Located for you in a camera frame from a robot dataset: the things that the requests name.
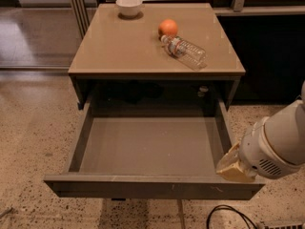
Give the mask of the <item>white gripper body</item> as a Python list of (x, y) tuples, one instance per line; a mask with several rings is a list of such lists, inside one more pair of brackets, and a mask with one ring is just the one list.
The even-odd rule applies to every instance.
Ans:
[(246, 177), (256, 176), (278, 179), (299, 171), (300, 166), (280, 157), (270, 144), (265, 132), (269, 120), (263, 117), (247, 129), (239, 146), (241, 168)]

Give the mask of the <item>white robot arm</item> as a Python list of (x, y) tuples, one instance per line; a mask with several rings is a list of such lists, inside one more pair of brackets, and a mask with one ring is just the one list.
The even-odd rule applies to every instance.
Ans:
[(305, 82), (301, 99), (272, 116), (263, 117), (216, 165), (216, 173), (235, 182), (254, 182), (257, 176), (278, 179), (305, 164)]

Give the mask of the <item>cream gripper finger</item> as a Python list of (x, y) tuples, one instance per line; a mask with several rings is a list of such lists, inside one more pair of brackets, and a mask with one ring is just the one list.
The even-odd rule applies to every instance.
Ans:
[(240, 143), (235, 145), (218, 161), (215, 171), (222, 178), (234, 182), (254, 182), (256, 172), (253, 172), (240, 159)]

